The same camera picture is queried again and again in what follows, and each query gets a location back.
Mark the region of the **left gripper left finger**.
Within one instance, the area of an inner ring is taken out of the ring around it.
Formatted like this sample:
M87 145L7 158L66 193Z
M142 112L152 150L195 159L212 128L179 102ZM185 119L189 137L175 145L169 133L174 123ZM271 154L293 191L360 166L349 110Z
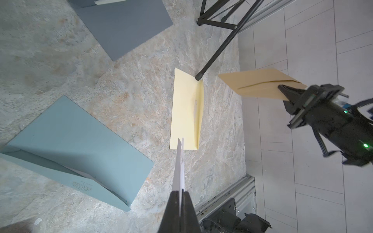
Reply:
M179 233L181 215L181 196L179 191L172 191L158 229L158 233Z

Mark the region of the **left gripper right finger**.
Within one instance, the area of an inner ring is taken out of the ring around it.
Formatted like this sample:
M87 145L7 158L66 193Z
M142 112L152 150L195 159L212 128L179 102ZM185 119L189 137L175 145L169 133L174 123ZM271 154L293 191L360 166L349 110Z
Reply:
M182 192L181 202L181 232L182 233L201 233L201 227L198 222L194 205L188 192Z

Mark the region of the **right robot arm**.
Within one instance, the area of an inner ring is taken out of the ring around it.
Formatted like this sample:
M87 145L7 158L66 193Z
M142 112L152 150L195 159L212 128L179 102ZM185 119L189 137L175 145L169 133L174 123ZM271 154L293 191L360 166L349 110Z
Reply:
M337 104L344 88L339 85L312 85L308 89L279 85L287 98L286 111L293 117L290 129L310 126L324 158L335 151L328 151L322 138L334 144L345 158L344 165L363 167L373 161L373 119L365 117L359 108L373 103L372 99L355 105Z

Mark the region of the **teal blue envelope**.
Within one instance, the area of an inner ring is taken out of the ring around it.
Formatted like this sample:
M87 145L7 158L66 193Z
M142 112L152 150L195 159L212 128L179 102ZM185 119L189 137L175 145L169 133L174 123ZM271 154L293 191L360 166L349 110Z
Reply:
M153 162L66 96L1 150L1 158L122 211Z

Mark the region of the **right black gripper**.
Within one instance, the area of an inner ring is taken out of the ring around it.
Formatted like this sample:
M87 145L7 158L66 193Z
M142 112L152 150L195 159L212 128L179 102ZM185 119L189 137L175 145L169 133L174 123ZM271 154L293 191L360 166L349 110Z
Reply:
M312 108L324 102L330 102L338 97L344 87L340 85L324 84L312 85L308 89L299 89L287 85L279 85L278 89L288 99L283 101L285 110L293 116L288 127L295 129L306 124L304 118Z

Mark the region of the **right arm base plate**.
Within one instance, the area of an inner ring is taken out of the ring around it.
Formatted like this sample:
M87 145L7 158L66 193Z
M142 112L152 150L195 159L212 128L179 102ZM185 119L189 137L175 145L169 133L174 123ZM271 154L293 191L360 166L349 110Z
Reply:
M256 214L236 216L236 200L231 198L200 224L205 233L264 233L272 226Z

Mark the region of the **tan kraft envelope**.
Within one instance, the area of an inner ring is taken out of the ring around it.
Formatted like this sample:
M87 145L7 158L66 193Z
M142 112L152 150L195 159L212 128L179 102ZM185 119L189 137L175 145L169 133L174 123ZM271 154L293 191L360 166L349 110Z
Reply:
M286 96L278 89L279 85L286 85L297 89L306 89L307 87L300 81L276 69L224 73L219 74L218 77L242 97L286 101Z

